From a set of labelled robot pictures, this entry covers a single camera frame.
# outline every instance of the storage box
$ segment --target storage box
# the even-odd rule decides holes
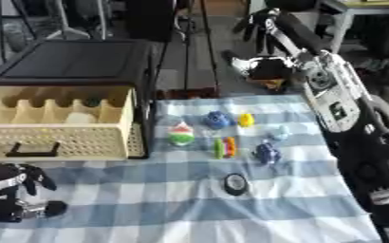
[[[147,158],[152,76],[144,42],[31,46],[0,67],[0,160]]]

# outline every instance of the basket handle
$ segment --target basket handle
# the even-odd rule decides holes
[[[22,143],[16,142],[10,152],[6,153],[6,157],[57,157],[60,143],[56,141],[51,151],[48,152],[19,152],[18,150],[21,146]]]

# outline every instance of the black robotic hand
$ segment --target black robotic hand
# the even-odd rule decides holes
[[[38,167],[28,164],[0,164],[0,222],[20,222],[23,218],[51,217],[66,211],[61,201],[29,204],[17,198],[17,191],[23,185],[28,194],[35,196],[36,183],[55,191],[54,181]]]

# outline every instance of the colorful toy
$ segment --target colorful toy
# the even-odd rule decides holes
[[[171,128],[169,132],[170,141],[177,146],[185,146],[195,140],[193,128],[182,121]]]
[[[242,114],[239,117],[239,125],[242,127],[250,127],[255,124],[255,119],[252,114]]]
[[[267,140],[264,140],[263,143],[256,146],[253,155],[263,164],[273,164],[282,158],[280,151],[275,149]]]
[[[205,123],[211,129],[218,130],[234,124],[234,121],[221,111],[212,111],[205,117]]]
[[[234,138],[216,139],[213,146],[217,159],[233,158],[236,155],[237,147]]]
[[[269,132],[269,136],[274,140],[287,140],[290,135],[290,131],[287,126],[281,125],[279,128]]]

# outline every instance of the camera stand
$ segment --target camera stand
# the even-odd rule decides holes
[[[185,57],[184,57],[184,91],[185,92],[189,91],[188,90],[188,86],[189,86],[189,60],[190,60],[190,54],[191,54],[190,45],[192,43],[192,34],[193,34],[192,28],[193,28],[193,23],[194,23],[193,22],[193,5],[195,3],[195,0],[189,0],[189,1],[190,1],[189,6],[187,8],[187,26],[186,26],[186,29],[184,32],[185,38],[183,38],[183,42],[185,45]],[[203,25],[204,25],[204,29],[206,32],[207,42],[208,42],[208,50],[209,50],[210,59],[211,59],[211,66],[212,66],[212,71],[213,71],[213,79],[214,79],[214,88],[213,88],[214,91],[213,92],[215,93],[215,96],[218,96],[218,94],[219,94],[219,81],[218,81],[217,71],[216,71],[216,61],[215,61],[215,57],[213,55],[213,42],[211,40],[211,29],[210,29],[210,25],[208,22],[208,14],[206,11],[205,0],[199,0],[199,1],[200,1],[200,10],[201,10],[201,15],[202,15]],[[177,9],[176,4],[175,4],[175,8],[173,11],[173,20],[176,19],[177,12],[178,12],[178,9]],[[168,45],[170,44],[171,41],[172,41],[172,37],[170,37],[170,39],[164,44],[164,46],[162,48],[162,51],[160,53],[159,62],[157,64],[157,73],[155,75],[155,80],[157,80],[159,73],[162,69],[164,59],[166,56],[166,52],[168,50]]]

